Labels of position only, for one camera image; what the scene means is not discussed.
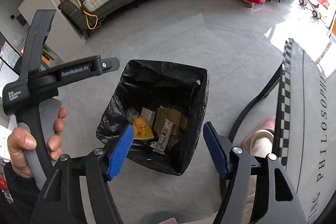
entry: black trash bag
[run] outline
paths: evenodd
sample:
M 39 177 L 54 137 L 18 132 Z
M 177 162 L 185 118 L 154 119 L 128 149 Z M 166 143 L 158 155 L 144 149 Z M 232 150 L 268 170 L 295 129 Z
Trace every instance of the black trash bag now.
M 147 168 L 180 176 L 187 169 L 200 136 L 208 101 L 208 71 L 171 62 L 131 60 L 126 65 L 96 136 L 102 143 L 117 138 L 128 123 L 125 111 L 135 108 L 139 113 L 153 100 L 155 107 L 172 107 L 188 117 L 181 141 L 165 155 L 153 152 L 149 145 L 133 141 L 127 157 Z

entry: silver bolt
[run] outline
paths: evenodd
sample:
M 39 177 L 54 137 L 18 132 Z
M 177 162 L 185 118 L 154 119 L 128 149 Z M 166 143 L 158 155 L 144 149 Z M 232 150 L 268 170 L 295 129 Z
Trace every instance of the silver bolt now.
M 94 151 L 93 151 L 93 153 L 95 154 L 95 155 L 101 155 L 101 154 L 103 154 L 104 153 L 104 149 L 102 149 L 102 148 L 96 148 Z
M 274 154 L 268 154 L 268 158 L 270 159 L 270 160 L 276 160 L 277 159 L 277 157 L 274 155 Z
M 63 155 L 61 155 L 61 156 L 59 157 L 59 160 L 60 160 L 60 161 L 66 161 L 68 158 L 69 158 L 69 155 L 67 155 L 67 154 L 63 154 Z
M 236 154 L 241 154 L 241 153 L 243 153 L 243 150 L 242 150 L 240 147 L 238 147 L 238 146 L 234 147 L 234 148 L 232 149 L 232 151 L 233 151 L 234 153 L 236 153 Z

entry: person's left hand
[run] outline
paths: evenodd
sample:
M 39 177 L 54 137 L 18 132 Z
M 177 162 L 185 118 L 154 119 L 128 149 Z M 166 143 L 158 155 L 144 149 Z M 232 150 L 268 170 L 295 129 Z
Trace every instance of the person's left hand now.
M 55 135 L 48 141 L 50 157 L 57 160 L 62 154 L 61 144 L 62 138 L 60 133 L 64 129 L 63 118 L 66 117 L 68 111 L 61 107 L 58 114 L 58 119 L 55 121 Z M 35 138 L 25 129 L 17 127 L 7 139 L 8 151 L 13 170 L 20 176 L 25 178 L 33 177 L 33 174 L 27 164 L 24 150 L 34 150 L 36 148 Z

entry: blue gripper pad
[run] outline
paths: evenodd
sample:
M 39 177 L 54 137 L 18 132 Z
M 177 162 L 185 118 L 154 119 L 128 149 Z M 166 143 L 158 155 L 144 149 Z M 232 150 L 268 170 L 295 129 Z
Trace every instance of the blue gripper pad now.
M 218 141 L 219 136 L 217 132 L 212 130 L 208 122 L 204 124 L 203 137 L 217 172 L 223 178 L 226 178 L 229 175 L 229 170 L 227 168 L 227 158 Z
M 107 176 L 109 179 L 113 179 L 116 175 L 120 173 L 121 167 L 125 161 L 127 153 L 133 142 L 133 127 L 129 125 L 124 133 L 122 133 L 122 137 L 117 143 L 114 151 L 110 156 L 110 164 L 109 169 L 107 171 Z

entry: checkered pattern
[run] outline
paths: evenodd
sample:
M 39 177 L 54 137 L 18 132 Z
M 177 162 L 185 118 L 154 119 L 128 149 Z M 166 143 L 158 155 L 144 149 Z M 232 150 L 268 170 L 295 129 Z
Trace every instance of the checkered pattern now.
M 281 123 L 279 141 L 279 160 L 283 166 L 287 165 L 289 145 L 289 124 L 291 113 L 291 52 L 293 39 L 286 41 L 283 52 L 282 74 L 281 74 Z

